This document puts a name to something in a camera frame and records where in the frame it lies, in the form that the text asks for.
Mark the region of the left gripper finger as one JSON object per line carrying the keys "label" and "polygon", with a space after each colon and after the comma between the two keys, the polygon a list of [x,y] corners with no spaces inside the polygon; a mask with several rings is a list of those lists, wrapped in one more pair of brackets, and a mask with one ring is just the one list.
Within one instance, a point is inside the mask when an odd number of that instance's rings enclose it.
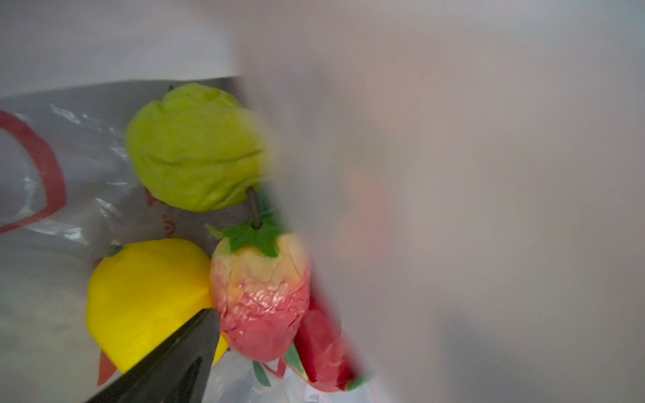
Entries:
{"label": "left gripper finger", "polygon": [[213,309],[203,309],[88,401],[200,402],[218,341],[218,315]]}

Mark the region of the yellow lemon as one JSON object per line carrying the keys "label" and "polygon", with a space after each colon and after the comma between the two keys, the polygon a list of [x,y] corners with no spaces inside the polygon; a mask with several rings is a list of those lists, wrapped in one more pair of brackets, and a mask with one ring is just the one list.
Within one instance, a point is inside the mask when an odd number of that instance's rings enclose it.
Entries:
{"label": "yellow lemon", "polygon": [[212,307],[210,262],[201,247],[179,238],[109,249],[89,280],[87,329],[119,372]]}

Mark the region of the red strawberry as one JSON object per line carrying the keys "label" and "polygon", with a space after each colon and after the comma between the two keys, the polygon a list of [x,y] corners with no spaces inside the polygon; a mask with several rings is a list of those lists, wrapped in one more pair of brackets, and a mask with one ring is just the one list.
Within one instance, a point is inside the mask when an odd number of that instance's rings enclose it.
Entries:
{"label": "red strawberry", "polygon": [[209,291],[220,332],[231,349],[261,363],[292,346],[311,298],[312,263],[298,235],[253,187],[245,191],[250,217],[209,232],[218,239]]}

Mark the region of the red dragon fruit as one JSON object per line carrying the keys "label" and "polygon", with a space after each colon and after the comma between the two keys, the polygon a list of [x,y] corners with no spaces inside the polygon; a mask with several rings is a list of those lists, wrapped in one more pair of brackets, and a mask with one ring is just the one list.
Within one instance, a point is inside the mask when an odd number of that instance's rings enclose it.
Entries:
{"label": "red dragon fruit", "polygon": [[325,393],[350,392],[371,380],[345,337],[339,316],[315,286],[283,359],[309,386]]}

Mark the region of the pink plastic bag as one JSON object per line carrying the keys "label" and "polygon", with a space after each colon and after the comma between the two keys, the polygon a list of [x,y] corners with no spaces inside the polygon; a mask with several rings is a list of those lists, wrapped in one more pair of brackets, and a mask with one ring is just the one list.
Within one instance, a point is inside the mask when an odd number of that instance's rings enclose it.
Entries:
{"label": "pink plastic bag", "polygon": [[3,96],[226,73],[399,401],[643,401],[643,2],[1,4]]}

